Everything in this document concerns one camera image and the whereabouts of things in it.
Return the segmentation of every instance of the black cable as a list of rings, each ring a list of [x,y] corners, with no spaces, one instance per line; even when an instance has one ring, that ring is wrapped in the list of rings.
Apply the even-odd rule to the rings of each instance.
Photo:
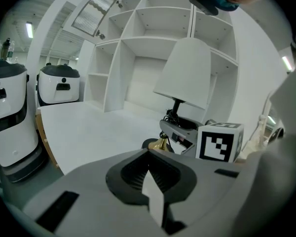
[[[169,137],[168,137],[168,142],[169,142],[169,146],[170,146],[171,150],[172,150],[172,151],[173,151],[173,153],[175,154],[175,152],[174,152],[173,148],[171,147],[171,144],[170,144],[170,139],[169,139]]]

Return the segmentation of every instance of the white shelving unit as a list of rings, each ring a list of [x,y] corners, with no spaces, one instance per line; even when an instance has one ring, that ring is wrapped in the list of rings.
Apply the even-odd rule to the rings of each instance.
[[[125,7],[125,10],[134,10],[141,0],[123,0],[122,4]]]
[[[174,7],[137,9],[122,37],[185,38],[188,35],[190,13],[190,9]]]
[[[189,0],[141,0],[138,8],[146,7],[179,7],[191,9]]]
[[[228,12],[208,16],[188,0],[123,0],[122,4],[104,22],[108,35],[94,48],[84,101],[104,112],[123,109],[127,101],[165,114],[173,101],[153,93],[153,88],[182,38],[198,38],[210,47],[207,109],[213,109],[220,97],[232,99],[235,90],[222,90],[219,80],[230,73],[237,81],[237,44]],[[205,115],[210,117],[207,109],[182,104],[179,115],[203,121]]]

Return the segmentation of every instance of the white wall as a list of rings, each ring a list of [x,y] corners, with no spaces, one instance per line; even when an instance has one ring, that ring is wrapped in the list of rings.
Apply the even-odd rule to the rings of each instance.
[[[95,44],[85,40],[82,44],[79,60],[76,64],[76,69],[80,74],[80,92],[79,92],[79,100],[83,101],[84,97],[84,86],[85,80],[88,73],[88,68],[90,66],[90,62],[93,56]]]
[[[28,53],[26,52],[14,52],[12,58],[18,57],[18,61],[20,64],[25,65],[26,59],[28,57]]]
[[[291,26],[273,0],[259,0],[241,5],[241,8],[258,22],[278,51],[290,45],[292,41]]]
[[[153,92],[165,64],[165,60],[136,57],[134,73],[125,100],[166,115],[166,111],[172,109],[174,101]],[[180,116],[201,122],[204,110],[181,104],[178,113]]]
[[[77,69],[77,61],[76,60],[69,60],[69,64],[68,66],[70,66],[72,69]]]
[[[203,122],[213,119],[217,122],[227,122],[233,105],[236,91],[238,71],[228,71],[217,76],[216,86]]]
[[[243,145],[257,127],[270,91],[286,78],[285,65],[264,30],[242,9],[230,14],[238,42],[238,82],[229,122],[245,126]]]

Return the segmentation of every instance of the gray panel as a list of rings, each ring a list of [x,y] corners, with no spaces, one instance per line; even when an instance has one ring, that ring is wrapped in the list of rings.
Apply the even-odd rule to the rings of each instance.
[[[58,236],[168,236],[147,206],[123,204],[106,185],[107,171],[137,152],[75,169],[36,195],[24,212],[35,220],[63,191],[72,191],[80,196],[56,229]],[[266,152],[250,154],[242,167],[160,153],[193,169],[198,181],[186,201],[170,205],[174,219],[187,224],[172,236],[253,234],[283,207],[296,187],[296,137],[275,141]],[[218,168],[240,173],[237,178],[226,177],[214,173]]]

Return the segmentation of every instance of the shelf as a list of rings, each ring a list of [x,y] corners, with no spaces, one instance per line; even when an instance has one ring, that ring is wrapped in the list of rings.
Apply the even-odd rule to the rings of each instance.
[[[105,112],[123,109],[125,94],[134,70],[134,61],[135,54],[121,41],[117,46],[108,80]]]
[[[135,36],[186,38],[190,10],[174,7],[150,7],[136,10],[124,31],[123,38]]]
[[[133,37],[122,40],[136,56],[167,60],[176,39],[158,37]]]
[[[165,60],[136,57],[133,65],[134,72],[128,85],[125,101],[165,115],[167,110],[173,107],[173,99],[153,92],[165,65]],[[178,114],[201,121],[203,113],[203,109],[181,104]]]
[[[197,8],[197,13],[203,13],[203,12],[199,8]],[[221,20],[223,20],[223,21],[225,21],[225,22],[232,25],[231,18],[230,18],[230,15],[229,15],[228,11],[223,11],[223,10],[218,9],[218,15],[209,16],[209,17],[214,17],[214,18],[221,19]]]
[[[96,107],[103,109],[107,81],[108,77],[88,76],[84,101],[91,101]]]
[[[116,24],[117,27],[120,28],[121,32],[123,32],[128,20],[130,18],[130,16],[132,15],[132,13],[133,13],[133,11],[129,10],[129,11],[126,11],[126,12],[115,14],[115,15],[110,17],[110,20],[114,24]]]
[[[118,41],[113,41],[95,46],[92,67],[89,70],[90,74],[109,74],[117,44]]]
[[[189,0],[142,0],[138,8],[161,6],[191,9]]]
[[[109,44],[111,42],[118,42],[119,40],[120,40],[120,38],[117,38],[117,39],[105,39],[104,41],[97,43],[97,46],[104,45],[104,44]]]
[[[128,10],[134,10],[141,0],[123,0],[122,3]]]
[[[114,55],[116,47],[117,47],[118,41],[111,41],[107,43],[101,43],[96,45],[96,48],[100,48],[108,55]]]
[[[90,76],[98,76],[98,77],[108,77],[109,74],[101,74],[101,73],[89,73]]]
[[[231,24],[202,12],[196,13],[194,37],[217,48],[220,42],[233,30]]]
[[[211,48],[212,75],[219,75],[238,69],[238,64],[226,54]]]

